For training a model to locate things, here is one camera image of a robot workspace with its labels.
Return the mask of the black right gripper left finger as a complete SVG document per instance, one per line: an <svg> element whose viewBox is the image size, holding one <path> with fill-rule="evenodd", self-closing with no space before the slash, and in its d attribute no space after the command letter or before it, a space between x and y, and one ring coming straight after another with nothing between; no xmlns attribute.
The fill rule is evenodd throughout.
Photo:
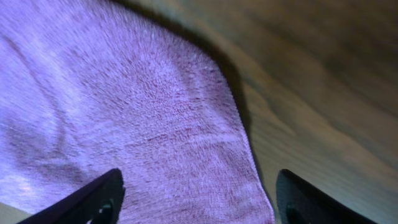
<svg viewBox="0 0 398 224"><path fill-rule="evenodd" d="M124 194L122 172L111 169L18 224L117 224Z"/></svg>

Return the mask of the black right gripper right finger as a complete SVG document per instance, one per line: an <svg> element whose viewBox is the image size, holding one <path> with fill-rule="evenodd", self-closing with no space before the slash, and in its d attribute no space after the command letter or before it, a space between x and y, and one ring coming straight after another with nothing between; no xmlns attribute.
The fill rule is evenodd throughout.
<svg viewBox="0 0 398 224"><path fill-rule="evenodd" d="M288 169L277 176L276 195L283 224L376 224Z"/></svg>

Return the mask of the purple cloth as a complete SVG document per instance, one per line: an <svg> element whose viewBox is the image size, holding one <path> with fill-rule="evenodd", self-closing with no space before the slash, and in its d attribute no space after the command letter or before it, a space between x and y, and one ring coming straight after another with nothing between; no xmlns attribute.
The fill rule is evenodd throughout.
<svg viewBox="0 0 398 224"><path fill-rule="evenodd" d="M1 202L36 213L115 167L121 223L274 222L207 54L113 1L1 1Z"/></svg>

